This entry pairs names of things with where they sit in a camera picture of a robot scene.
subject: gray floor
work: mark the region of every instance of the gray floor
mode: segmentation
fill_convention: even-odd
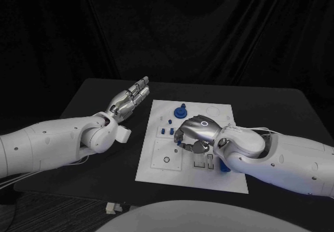
[[[107,202],[25,193],[8,232],[94,232],[120,215],[106,213]],[[11,224],[15,206],[0,205],[0,232]]]

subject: white panel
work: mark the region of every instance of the white panel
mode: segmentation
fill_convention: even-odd
[[[175,147],[173,141],[156,140],[152,168],[182,170],[183,149]]]
[[[188,117],[179,119],[175,116],[175,109],[180,107],[183,103],[186,104]],[[205,168],[195,167],[193,163],[196,156],[186,150],[182,151],[182,166],[175,166],[173,163],[170,163],[169,166],[165,166],[163,164],[165,155],[172,155],[173,150],[180,149],[173,142],[175,135],[170,135],[170,128],[175,128],[176,132],[183,122],[198,115],[211,117],[221,127],[225,127],[229,123],[235,125],[231,105],[185,101],[153,101],[136,180],[150,183],[248,193],[245,174],[234,171],[224,173],[221,171],[219,157],[216,155],[212,155],[212,160],[209,161],[208,154],[214,154],[212,147],[211,151],[203,155]],[[166,129],[166,134],[162,134],[162,128]],[[156,141],[166,141],[166,144],[169,144],[165,148],[166,150],[159,150],[162,151],[162,154],[155,151]],[[195,139],[185,136],[183,143],[193,144],[195,141]],[[159,161],[162,168],[153,168],[152,165],[157,164]]]

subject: small blue piece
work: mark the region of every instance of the small blue piece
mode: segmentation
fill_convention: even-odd
[[[175,116],[182,119],[188,117],[188,110],[186,110],[186,104],[182,104],[182,107],[176,108],[175,110]]]
[[[222,159],[219,159],[219,162],[221,162],[221,171],[228,173],[231,172],[231,169],[228,168],[225,162],[222,161]]]

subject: black table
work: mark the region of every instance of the black table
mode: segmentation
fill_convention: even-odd
[[[133,81],[88,79],[62,118],[104,111],[113,97]],[[144,143],[153,99],[231,104],[237,125],[270,129],[313,139],[330,146],[334,141],[297,89],[150,83],[150,96],[123,125],[133,130],[127,144],[90,157],[83,165],[61,167],[16,184],[18,191],[104,200],[143,206],[169,200],[227,203],[270,214],[311,231],[332,231],[334,199],[297,194],[247,176],[250,194],[221,192],[146,182],[136,173]]]

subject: robotic hand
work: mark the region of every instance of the robotic hand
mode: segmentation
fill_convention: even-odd
[[[0,136],[0,178],[45,171],[106,152],[114,141],[126,143],[131,130],[121,123],[147,97],[149,77],[111,100],[106,112],[36,123]]]
[[[182,143],[185,134],[199,140],[195,145]],[[199,115],[183,122],[175,142],[193,153],[208,152],[212,145],[232,171],[294,192],[334,197],[334,148],[310,139],[260,135],[232,125],[222,128]]]

